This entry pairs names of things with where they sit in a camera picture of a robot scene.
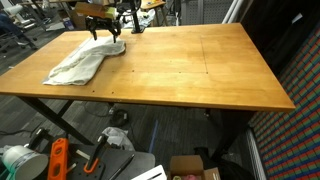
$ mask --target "crumpled fabric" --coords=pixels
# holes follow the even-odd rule
[[[43,84],[85,85],[95,75],[105,56],[118,55],[125,50],[125,41],[113,36],[85,40],[74,52],[54,67]]]

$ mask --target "floor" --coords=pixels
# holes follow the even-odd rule
[[[37,35],[38,40],[35,41],[35,44],[41,48],[64,31],[45,32],[41,28],[35,28],[26,34],[29,37]],[[36,51],[29,47],[21,49],[18,46],[12,46],[7,53],[0,53],[0,75],[10,71],[34,52]],[[55,111],[66,103],[64,100],[42,100]],[[212,122],[204,116],[204,109],[200,108],[132,104],[116,104],[116,107],[129,112],[129,123],[121,129],[129,131],[128,138],[135,149],[153,153],[156,157],[156,164],[162,164],[166,170],[169,168],[170,158],[173,155],[194,154],[194,147],[208,147],[212,152],[221,135],[219,111],[213,111],[215,120]],[[76,101],[63,118],[91,141],[96,141],[101,132],[110,126],[108,110],[107,103]],[[13,132],[20,129],[30,131],[16,134],[19,137],[30,137],[39,127],[50,129],[51,135],[62,133],[61,129],[13,96],[0,96],[0,118],[0,131]],[[150,146],[153,132],[156,133],[153,138],[153,146]],[[76,143],[77,140],[71,138],[71,142]],[[244,135],[239,136],[230,148],[229,154],[224,158],[252,172]]]

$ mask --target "wooden table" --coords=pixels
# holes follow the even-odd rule
[[[98,36],[110,35],[97,31]],[[87,31],[65,32],[0,77],[0,94],[20,97],[85,144],[91,144],[37,98],[222,109],[227,150],[255,111],[295,108],[241,24],[123,30],[126,52],[107,57],[85,86],[41,82],[76,49]]]

